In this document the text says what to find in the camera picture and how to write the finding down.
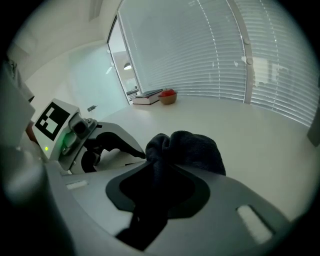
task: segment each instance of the bowl of red fruit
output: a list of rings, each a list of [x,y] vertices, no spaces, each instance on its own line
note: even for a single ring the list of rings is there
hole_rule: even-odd
[[[174,91],[173,89],[167,89],[163,90],[158,95],[158,98],[164,105],[169,105],[176,102],[177,94],[178,92]]]

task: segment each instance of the red fruit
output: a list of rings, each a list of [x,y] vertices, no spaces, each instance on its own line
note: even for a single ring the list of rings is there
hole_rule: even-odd
[[[175,95],[176,92],[173,89],[169,89],[169,90],[164,90],[161,94],[160,97],[167,97],[167,96],[171,96],[171,95]]]

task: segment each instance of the black towel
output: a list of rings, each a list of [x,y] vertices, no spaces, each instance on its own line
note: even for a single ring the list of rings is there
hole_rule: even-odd
[[[170,164],[226,175],[216,143],[204,135],[176,131],[168,137],[160,133],[148,143],[145,154],[147,161],[152,162],[151,167],[122,182],[124,193],[135,202],[135,209],[129,228],[116,236],[142,251],[166,226],[168,210],[193,193],[192,182],[188,183]]]
[[[162,165],[165,161],[226,175],[217,144],[204,135],[182,130],[174,132],[171,137],[160,133],[147,144],[145,154],[147,161],[156,164],[153,168],[155,172],[163,171]]]

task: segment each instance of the bowl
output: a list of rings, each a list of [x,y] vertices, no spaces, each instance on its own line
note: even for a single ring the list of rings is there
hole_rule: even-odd
[[[161,97],[160,95],[158,95],[158,98],[159,98],[159,100],[161,101],[162,104],[169,105],[169,104],[172,104],[172,103],[176,102],[177,95],[178,95],[178,93],[175,92],[175,94],[170,95],[170,96]]]

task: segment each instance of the white table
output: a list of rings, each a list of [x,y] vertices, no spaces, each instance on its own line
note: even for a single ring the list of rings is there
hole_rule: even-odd
[[[179,130],[212,138],[228,177],[280,209],[289,220],[305,212],[320,174],[320,147],[292,119],[231,100],[178,96],[176,103],[130,105],[102,120],[120,125],[145,149],[158,133]]]

